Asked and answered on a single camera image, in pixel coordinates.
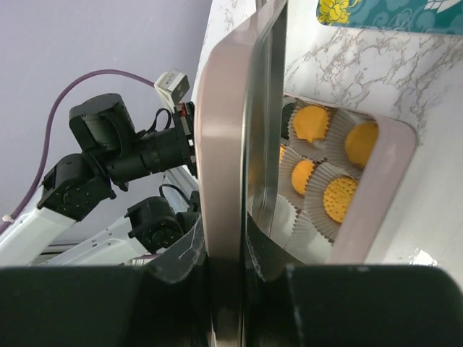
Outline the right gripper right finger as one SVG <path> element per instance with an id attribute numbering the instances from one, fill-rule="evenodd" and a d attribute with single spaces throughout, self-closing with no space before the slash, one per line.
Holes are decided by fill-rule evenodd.
<path id="1" fill-rule="evenodd" d="M 303 263 L 266 236 L 251 216 L 247 217 L 245 242 L 257 276 L 263 281 L 276 280 L 287 265 Z"/>

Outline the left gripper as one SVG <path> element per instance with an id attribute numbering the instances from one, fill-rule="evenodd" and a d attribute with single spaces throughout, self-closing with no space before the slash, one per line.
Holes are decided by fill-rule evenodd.
<path id="1" fill-rule="evenodd" d="M 194 116 L 195 104 L 192 101 L 176 105 L 172 115 L 180 153 L 182 154 L 182 164 L 186 165 L 190 174 L 197 178 Z"/>

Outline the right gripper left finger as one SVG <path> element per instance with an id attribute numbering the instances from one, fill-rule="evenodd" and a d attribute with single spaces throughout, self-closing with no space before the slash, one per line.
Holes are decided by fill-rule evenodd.
<path id="1" fill-rule="evenodd" d="M 168 284 L 182 282 L 205 255 L 203 219 L 199 215 L 192 228 L 164 253 L 146 265 L 154 278 Z"/>

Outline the square metal tin lid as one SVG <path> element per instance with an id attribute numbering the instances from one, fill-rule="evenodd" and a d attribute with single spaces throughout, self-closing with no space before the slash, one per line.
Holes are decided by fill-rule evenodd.
<path id="1" fill-rule="evenodd" d="M 267 1 L 211 50 L 195 145 L 211 282 L 212 342 L 241 346 L 247 219 L 268 231 L 278 185 L 287 3 Z"/>

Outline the plain round orange cookie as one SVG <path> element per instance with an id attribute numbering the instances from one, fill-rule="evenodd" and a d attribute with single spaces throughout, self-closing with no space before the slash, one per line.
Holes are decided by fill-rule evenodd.
<path id="1" fill-rule="evenodd" d="M 314 169 L 315 164 L 308 159 L 301 160 L 295 165 L 291 175 L 291 183 L 297 194 L 305 195 L 307 183 Z"/>

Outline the large orange cookie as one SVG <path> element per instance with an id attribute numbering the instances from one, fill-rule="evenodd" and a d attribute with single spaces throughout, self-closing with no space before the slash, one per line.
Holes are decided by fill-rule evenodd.
<path id="1" fill-rule="evenodd" d="M 284 157 L 285 149 L 286 149 L 285 145 L 280 145 L 279 162 L 281 162 Z"/>

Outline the square cookie tin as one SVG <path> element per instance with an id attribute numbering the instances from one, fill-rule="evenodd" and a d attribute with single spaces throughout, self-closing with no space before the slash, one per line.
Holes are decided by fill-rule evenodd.
<path id="1" fill-rule="evenodd" d="M 310 105 L 328 111 L 326 137 L 312 143 L 298 139 L 292 123 L 296 112 Z M 378 138 L 366 167 L 360 168 L 348 160 L 344 141 L 355 126 L 366 122 L 378 125 Z M 305 264 L 363 263 L 415 151 L 415 130 L 387 117 L 286 96 L 282 136 L 286 149 L 279 162 L 271 238 Z M 291 175 L 295 165 L 304 159 L 311 160 L 315 169 L 305 195 L 300 195 L 292 187 Z M 343 222 L 337 223 L 324 210 L 323 193 L 332 180 L 341 176 L 357 180 L 358 185 Z"/>

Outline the orange cookie small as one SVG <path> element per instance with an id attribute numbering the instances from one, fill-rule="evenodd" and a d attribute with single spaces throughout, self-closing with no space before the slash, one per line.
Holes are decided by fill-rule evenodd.
<path id="1" fill-rule="evenodd" d="M 320 106 L 305 106 L 296 112 L 292 123 L 298 139 L 309 143 L 324 140 L 328 129 L 328 111 Z"/>

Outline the round dotted orange cookie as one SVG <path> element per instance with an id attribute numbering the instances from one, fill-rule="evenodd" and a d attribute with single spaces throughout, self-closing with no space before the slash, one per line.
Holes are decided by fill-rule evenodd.
<path id="1" fill-rule="evenodd" d="M 323 207 L 327 215 L 337 223 L 342 223 L 354 193 L 357 190 L 357 180 L 341 176 L 332 180 L 323 193 Z"/>

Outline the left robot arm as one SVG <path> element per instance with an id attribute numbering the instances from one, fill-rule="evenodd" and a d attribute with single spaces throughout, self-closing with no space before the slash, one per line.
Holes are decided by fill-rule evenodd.
<path id="1" fill-rule="evenodd" d="M 43 178 L 20 216 L 1 233 L 1 265 L 29 265 L 97 205 L 131 181 L 186 166 L 197 174 L 193 102 L 168 113 L 167 127 L 136 131 L 121 95 L 98 95 L 69 112 L 80 153 L 64 156 Z"/>

